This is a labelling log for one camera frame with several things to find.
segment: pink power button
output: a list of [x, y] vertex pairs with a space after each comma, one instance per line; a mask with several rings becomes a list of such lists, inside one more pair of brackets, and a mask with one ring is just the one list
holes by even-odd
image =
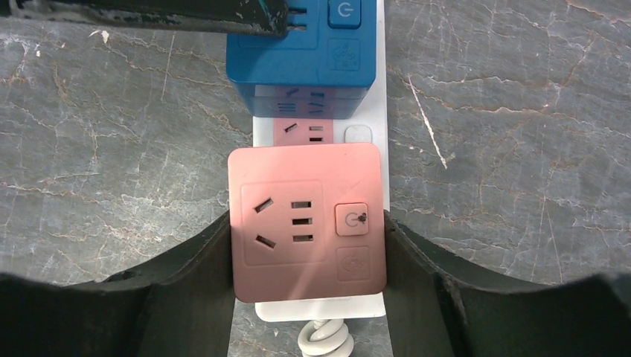
[[368, 206], [345, 203], [336, 206], [336, 231], [339, 236], [363, 236], [368, 233]]

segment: white coiled cable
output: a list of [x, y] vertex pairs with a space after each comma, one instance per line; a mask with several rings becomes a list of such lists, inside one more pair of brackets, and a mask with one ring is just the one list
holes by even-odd
[[348, 357], [355, 341], [344, 320], [314, 320], [300, 331], [298, 347], [302, 357]]

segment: gray marble countertop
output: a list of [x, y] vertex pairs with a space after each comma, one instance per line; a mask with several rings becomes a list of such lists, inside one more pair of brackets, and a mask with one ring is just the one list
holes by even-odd
[[[631, 271], [631, 1], [395, 0], [386, 16], [394, 216], [526, 280]], [[252, 119], [225, 36], [0, 20], [0, 41], [1, 270], [103, 278], [227, 209]], [[299, 356], [302, 324], [234, 316], [230, 356]], [[348, 324], [354, 356], [391, 356], [385, 318]]]

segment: white power strip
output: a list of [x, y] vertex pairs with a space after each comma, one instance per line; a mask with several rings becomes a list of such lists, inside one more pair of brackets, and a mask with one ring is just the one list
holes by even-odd
[[[333, 140], [335, 143], [372, 142], [379, 148], [383, 207], [390, 210], [383, 2], [384, 0], [377, 0], [377, 75], [375, 81], [353, 117], [333, 121]], [[273, 118], [253, 117], [252, 139], [255, 147], [273, 146], [273, 120]], [[258, 317], [268, 322], [375, 318], [385, 315], [383, 296], [380, 293], [330, 299], [256, 303], [255, 308]]]

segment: pink socket adapter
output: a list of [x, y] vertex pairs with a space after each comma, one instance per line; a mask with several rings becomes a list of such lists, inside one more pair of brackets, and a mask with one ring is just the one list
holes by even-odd
[[239, 300], [339, 298], [385, 288], [373, 144], [237, 149], [228, 158], [228, 186]]

